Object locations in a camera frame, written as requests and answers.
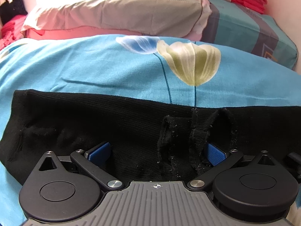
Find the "black knit pants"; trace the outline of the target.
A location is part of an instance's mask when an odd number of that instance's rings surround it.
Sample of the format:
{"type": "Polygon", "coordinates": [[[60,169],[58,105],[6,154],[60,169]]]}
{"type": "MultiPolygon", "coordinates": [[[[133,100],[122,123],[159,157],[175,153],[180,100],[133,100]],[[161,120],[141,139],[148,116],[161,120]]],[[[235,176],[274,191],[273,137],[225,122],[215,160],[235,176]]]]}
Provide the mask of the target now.
{"type": "Polygon", "coordinates": [[[1,162],[21,184],[41,156],[103,142],[102,169],[129,181],[188,181],[210,169],[208,145],[254,156],[266,150],[295,176],[300,107],[194,108],[97,94],[15,91],[1,162]]]}

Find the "blue floral bed sheet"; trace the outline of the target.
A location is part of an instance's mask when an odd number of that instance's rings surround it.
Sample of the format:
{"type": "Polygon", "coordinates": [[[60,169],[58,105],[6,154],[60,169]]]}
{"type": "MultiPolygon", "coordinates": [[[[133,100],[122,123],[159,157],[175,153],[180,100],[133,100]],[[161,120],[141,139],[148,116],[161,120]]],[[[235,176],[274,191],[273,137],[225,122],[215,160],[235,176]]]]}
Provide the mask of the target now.
{"type": "MultiPolygon", "coordinates": [[[[222,45],[155,36],[21,39],[1,51],[1,140],[15,91],[194,108],[300,107],[300,75],[222,45]]],[[[188,181],[129,181],[78,149],[45,152],[23,184],[1,162],[1,225],[300,225],[300,175],[238,149],[188,181]]]]}

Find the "teal grey patterned pillow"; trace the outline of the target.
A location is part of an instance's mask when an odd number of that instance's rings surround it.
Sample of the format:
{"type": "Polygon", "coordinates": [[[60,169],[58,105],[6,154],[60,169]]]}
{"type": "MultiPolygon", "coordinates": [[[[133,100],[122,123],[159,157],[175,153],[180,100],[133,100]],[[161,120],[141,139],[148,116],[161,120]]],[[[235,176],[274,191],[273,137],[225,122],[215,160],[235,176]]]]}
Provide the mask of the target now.
{"type": "Polygon", "coordinates": [[[209,0],[212,13],[202,42],[233,47],[293,69],[298,60],[295,43],[269,15],[224,0],[209,0]]]}

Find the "beige grey pillow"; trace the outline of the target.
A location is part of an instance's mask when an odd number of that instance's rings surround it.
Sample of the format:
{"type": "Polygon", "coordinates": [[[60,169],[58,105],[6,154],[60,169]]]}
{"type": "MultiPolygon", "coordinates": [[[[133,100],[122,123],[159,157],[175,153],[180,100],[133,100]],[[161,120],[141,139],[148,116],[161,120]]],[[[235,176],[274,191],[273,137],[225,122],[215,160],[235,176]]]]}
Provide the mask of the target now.
{"type": "Polygon", "coordinates": [[[199,41],[211,13],[208,0],[39,0],[21,32],[31,38],[128,34],[199,41]]]}

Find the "pink red cloth pile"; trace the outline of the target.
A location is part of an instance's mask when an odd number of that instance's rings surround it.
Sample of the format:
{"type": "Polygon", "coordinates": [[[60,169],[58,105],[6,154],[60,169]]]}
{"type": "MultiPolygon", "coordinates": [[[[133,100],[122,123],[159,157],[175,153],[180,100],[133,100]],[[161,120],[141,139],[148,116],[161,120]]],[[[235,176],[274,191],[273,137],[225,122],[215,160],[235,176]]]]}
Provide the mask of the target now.
{"type": "Polygon", "coordinates": [[[26,17],[26,15],[16,15],[1,28],[0,50],[24,37],[21,29],[26,17]]]}

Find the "hanging dark clothes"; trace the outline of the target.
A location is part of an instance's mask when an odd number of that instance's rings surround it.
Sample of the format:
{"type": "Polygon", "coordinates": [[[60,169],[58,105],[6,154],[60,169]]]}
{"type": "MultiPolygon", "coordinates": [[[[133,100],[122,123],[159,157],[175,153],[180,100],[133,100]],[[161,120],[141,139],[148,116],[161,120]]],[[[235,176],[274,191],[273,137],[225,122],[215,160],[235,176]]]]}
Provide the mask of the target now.
{"type": "Polygon", "coordinates": [[[9,22],[16,15],[27,15],[23,0],[1,0],[1,23],[9,22]]]}

